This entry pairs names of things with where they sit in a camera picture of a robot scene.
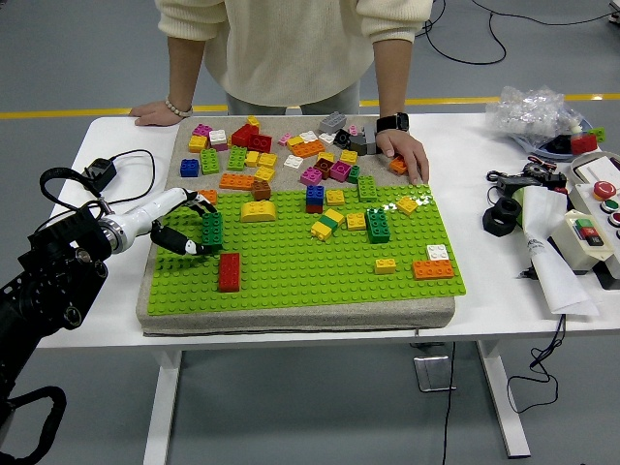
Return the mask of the person's left hand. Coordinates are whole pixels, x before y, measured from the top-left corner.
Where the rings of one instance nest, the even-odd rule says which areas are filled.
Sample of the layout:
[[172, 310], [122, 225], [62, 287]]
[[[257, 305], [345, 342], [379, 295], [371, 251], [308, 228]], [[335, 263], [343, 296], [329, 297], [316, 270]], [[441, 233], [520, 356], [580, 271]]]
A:
[[376, 135], [376, 144], [389, 158], [403, 157], [412, 184], [427, 184], [429, 181], [429, 162], [420, 141], [408, 132], [389, 129]]

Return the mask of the person's right hand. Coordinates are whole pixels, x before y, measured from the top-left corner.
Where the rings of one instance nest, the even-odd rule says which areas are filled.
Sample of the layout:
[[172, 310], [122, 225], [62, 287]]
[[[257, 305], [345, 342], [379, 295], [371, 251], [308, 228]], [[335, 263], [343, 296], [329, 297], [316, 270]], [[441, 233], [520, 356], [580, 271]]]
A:
[[169, 127], [182, 120], [182, 117], [171, 111], [164, 101], [134, 107], [129, 115], [135, 118], [136, 126]]

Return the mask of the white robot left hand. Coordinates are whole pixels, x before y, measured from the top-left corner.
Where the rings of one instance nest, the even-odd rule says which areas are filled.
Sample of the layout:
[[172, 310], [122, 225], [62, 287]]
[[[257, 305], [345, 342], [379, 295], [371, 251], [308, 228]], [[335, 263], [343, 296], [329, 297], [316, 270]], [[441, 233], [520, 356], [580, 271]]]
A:
[[189, 207], [200, 217], [206, 212], [217, 212], [215, 206], [199, 192], [180, 187], [171, 188], [143, 205], [122, 214], [110, 214], [100, 221], [102, 228], [108, 231], [112, 253], [127, 251], [137, 237], [149, 234], [154, 243], [178, 255], [206, 255], [203, 246], [160, 224], [162, 217], [181, 206]]

